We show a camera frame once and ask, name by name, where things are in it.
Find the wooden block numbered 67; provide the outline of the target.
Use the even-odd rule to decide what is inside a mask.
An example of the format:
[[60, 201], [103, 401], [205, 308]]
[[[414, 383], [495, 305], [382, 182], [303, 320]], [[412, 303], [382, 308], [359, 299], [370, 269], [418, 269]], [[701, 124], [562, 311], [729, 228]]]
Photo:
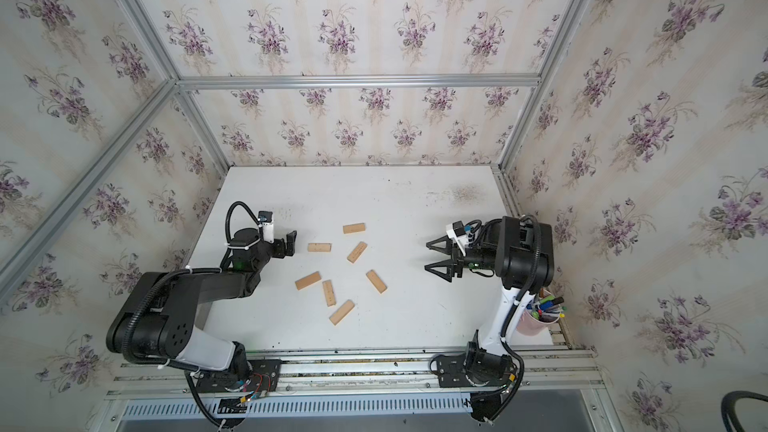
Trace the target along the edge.
[[295, 282], [295, 286], [297, 290], [303, 290], [317, 282], [320, 282], [321, 280], [321, 274], [319, 272], [314, 272], [297, 280]]

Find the wooden block top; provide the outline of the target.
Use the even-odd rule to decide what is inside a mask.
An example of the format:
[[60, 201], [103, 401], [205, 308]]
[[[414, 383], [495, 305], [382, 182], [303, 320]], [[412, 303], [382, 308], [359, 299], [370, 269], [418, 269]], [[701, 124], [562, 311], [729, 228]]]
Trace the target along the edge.
[[342, 227], [344, 234], [354, 234], [364, 232], [366, 230], [365, 223], [346, 224]]

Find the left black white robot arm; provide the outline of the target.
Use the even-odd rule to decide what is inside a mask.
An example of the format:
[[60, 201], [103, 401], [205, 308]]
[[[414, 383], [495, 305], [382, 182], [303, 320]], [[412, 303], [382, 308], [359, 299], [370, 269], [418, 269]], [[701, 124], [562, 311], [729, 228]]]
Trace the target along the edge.
[[297, 232], [277, 238], [270, 211], [255, 213], [236, 201], [225, 215], [224, 238], [225, 252], [215, 267], [142, 274], [108, 328], [107, 349], [128, 363], [170, 367], [229, 390], [244, 389], [255, 375], [245, 346], [200, 329], [198, 308], [252, 296], [271, 261], [295, 254]]

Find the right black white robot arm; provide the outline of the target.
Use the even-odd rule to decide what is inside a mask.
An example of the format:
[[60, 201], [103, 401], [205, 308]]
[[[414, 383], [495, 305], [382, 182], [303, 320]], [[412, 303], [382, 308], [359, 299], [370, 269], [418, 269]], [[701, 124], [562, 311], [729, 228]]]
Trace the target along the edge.
[[427, 273], [449, 284], [465, 276], [475, 280], [459, 295], [460, 310], [471, 314], [475, 327], [464, 355], [466, 373], [479, 381], [518, 375], [522, 359], [511, 335], [553, 280], [552, 227], [530, 215], [455, 221], [425, 247], [442, 256], [424, 266]]

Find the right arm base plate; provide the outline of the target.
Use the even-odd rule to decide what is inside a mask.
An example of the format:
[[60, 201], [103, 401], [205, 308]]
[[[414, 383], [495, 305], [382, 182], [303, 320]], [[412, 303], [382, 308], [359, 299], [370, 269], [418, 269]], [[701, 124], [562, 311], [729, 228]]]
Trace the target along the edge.
[[485, 349], [458, 355], [437, 354], [429, 371], [440, 388], [471, 387], [468, 406], [480, 423], [494, 423], [522, 385], [525, 362], [519, 354], [495, 355]]

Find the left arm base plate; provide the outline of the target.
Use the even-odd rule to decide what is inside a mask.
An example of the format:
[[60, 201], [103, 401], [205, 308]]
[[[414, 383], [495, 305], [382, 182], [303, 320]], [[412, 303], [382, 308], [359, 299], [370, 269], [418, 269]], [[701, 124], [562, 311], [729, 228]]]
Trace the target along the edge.
[[213, 414], [239, 414], [247, 411], [248, 405], [265, 398], [277, 389], [283, 362], [279, 359], [248, 359], [245, 374], [240, 377], [234, 371], [204, 372], [195, 386], [202, 398], [218, 394], [230, 394], [221, 398], [212, 410]]

